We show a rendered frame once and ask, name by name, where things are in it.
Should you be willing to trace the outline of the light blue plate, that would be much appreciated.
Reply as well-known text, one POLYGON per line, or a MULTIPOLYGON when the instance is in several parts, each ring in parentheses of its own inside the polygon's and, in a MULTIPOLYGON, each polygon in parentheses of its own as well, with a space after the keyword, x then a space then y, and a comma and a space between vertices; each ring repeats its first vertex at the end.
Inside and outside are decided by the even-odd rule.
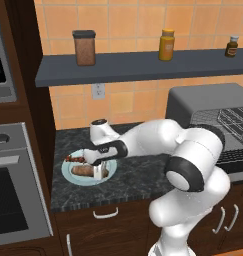
MULTIPOLYGON (((72 152, 71 154, 73 157, 79 157, 83 156, 83 149, 77 150, 72 152)), ((108 181, 116 172, 117 169, 117 161, 116 160, 110 160, 105 162, 106 163, 106 176, 101 180, 95 180, 93 177, 87 177, 87 176, 78 176, 71 173, 71 169, 74 166, 80 166, 80 165, 89 165, 87 163, 82 164, 78 162, 66 162, 65 160, 62 163, 61 171, 64 178, 75 184, 80 186, 94 186, 101 184, 103 182, 108 181)))

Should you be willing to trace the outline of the white wall socket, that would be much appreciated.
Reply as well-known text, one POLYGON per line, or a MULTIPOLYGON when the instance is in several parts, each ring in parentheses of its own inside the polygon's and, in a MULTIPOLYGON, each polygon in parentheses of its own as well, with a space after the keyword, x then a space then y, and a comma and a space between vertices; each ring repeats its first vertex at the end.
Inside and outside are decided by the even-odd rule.
POLYGON ((95 83, 91 85, 91 94, 93 100, 105 98, 105 84, 95 83))

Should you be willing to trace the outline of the kebab skewer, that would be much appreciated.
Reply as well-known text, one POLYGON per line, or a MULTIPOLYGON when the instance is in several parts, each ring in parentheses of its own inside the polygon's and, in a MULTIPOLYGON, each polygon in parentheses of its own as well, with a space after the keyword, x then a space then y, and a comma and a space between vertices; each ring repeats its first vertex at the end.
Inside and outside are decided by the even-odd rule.
POLYGON ((78 162, 78 163, 82 163, 82 164, 87 163, 83 156, 73 157, 72 155, 68 155, 68 156, 66 156, 65 161, 66 162, 78 162))

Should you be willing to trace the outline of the yellow bottle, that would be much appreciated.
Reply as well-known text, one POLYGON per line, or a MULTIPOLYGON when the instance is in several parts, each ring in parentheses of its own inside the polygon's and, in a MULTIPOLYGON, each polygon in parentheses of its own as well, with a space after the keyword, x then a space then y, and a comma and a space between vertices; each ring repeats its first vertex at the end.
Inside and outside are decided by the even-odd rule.
POLYGON ((174 42, 174 30, 163 29, 159 43, 159 59, 161 61, 170 61, 173 58, 174 42))

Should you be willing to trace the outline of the small brown bottle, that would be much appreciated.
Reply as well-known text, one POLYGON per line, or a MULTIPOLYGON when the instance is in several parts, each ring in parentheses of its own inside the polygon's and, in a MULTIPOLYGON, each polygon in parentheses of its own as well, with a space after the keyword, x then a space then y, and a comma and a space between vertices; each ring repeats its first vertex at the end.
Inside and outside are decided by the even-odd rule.
POLYGON ((237 53, 238 48, 238 36, 231 36, 230 41, 226 46, 225 56, 233 58, 237 53))

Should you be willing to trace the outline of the brown jar with black lid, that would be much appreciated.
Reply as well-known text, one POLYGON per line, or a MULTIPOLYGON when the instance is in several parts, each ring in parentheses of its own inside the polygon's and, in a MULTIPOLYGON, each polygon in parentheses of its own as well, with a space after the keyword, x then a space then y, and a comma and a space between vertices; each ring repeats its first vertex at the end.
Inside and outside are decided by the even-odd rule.
POLYGON ((78 66, 93 66, 95 59, 95 36, 94 30, 74 30, 72 32, 76 60, 78 66))

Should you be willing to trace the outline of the dark wood drawer front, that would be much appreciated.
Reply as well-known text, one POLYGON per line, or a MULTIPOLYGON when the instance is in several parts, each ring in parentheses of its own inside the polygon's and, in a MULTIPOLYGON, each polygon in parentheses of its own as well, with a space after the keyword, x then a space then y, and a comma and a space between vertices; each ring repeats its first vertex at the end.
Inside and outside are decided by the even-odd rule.
POLYGON ((71 210, 67 212, 55 213, 58 228, 65 230, 89 230, 98 227, 113 228, 115 226, 123 225, 129 226, 141 225, 142 228, 148 226, 148 207, 150 199, 136 200, 129 202, 122 202, 110 205, 97 206, 87 209, 71 210), (119 214, 109 219, 95 219, 93 211, 98 215, 113 213, 119 208, 119 214))

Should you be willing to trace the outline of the toaster oven door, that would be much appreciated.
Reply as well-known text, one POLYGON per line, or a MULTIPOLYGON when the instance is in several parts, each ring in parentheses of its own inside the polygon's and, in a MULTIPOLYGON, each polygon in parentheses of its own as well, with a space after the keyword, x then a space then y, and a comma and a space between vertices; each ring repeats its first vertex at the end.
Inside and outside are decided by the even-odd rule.
POLYGON ((228 174, 232 182, 243 182, 243 149, 223 152, 217 166, 228 174))

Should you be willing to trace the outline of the silver microwave oven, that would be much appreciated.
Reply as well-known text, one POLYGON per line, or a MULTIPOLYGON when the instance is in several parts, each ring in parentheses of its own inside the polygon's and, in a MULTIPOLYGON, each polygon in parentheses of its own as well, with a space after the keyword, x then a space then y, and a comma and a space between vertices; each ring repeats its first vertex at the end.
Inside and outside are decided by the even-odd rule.
POLYGON ((16 100, 17 90, 15 88, 4 40, 0 31, 0 103, 15 102, 16 100))

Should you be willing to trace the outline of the brown baguette bread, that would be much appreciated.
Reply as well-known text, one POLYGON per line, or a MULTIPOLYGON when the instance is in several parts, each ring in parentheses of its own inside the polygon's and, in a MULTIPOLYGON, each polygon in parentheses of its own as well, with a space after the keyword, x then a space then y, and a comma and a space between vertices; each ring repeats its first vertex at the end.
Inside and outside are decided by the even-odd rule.
POLYGON ((71 173, 78 176, 87 176, 93 177, 94 176, 94 167, 90 165, 80 165, 74 166, 71 169, 71 173))

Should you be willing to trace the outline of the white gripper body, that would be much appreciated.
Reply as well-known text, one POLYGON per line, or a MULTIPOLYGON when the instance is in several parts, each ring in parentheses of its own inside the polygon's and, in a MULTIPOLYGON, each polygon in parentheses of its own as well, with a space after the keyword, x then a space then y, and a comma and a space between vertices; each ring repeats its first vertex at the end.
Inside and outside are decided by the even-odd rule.
POLYGON ((93 178, 101 180, 106 176, 106 163, 101 162, 98 166, 93 167, 93 178))

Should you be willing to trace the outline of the grey toaster oven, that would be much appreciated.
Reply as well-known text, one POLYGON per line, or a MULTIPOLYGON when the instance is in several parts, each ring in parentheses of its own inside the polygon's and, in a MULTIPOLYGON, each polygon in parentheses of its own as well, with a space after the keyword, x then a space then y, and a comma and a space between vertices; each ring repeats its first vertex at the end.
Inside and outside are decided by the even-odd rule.
POLYGON ((243 87, 237 83, 174 87, 169 90, 166 115, 183 128, 192 116, 203 110, 243 107, 243 87))

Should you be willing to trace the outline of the dark grey wall shelf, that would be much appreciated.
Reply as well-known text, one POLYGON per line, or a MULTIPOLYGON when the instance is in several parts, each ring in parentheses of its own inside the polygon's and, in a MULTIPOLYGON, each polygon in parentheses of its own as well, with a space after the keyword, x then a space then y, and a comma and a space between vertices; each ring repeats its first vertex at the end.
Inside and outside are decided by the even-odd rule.
POLYGON ((46 55, 35 84, 38 88, 75 84, 243 75, 243 48, 234 58, 224 49, 175 51, 171 61, 160 61, 157 52, 96 55, 94 66, 78 66, 74 55, 46 55))

